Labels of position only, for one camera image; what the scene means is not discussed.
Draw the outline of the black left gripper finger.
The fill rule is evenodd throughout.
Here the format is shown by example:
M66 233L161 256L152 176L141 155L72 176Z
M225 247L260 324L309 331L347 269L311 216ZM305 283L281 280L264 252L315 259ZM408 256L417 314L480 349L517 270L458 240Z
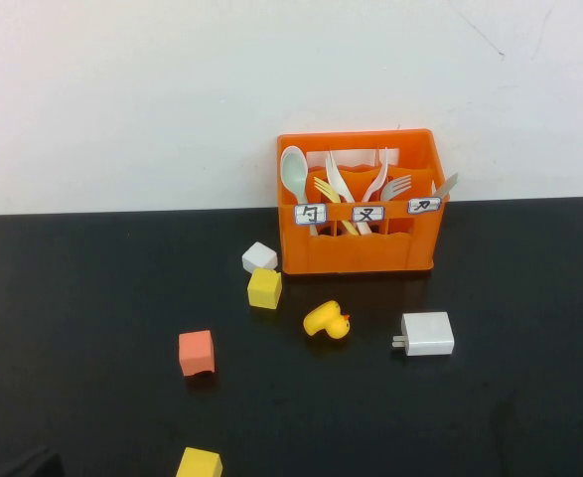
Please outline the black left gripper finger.
M16 459L0 464L0 477L64 477L65 468L58 452L41 446Z

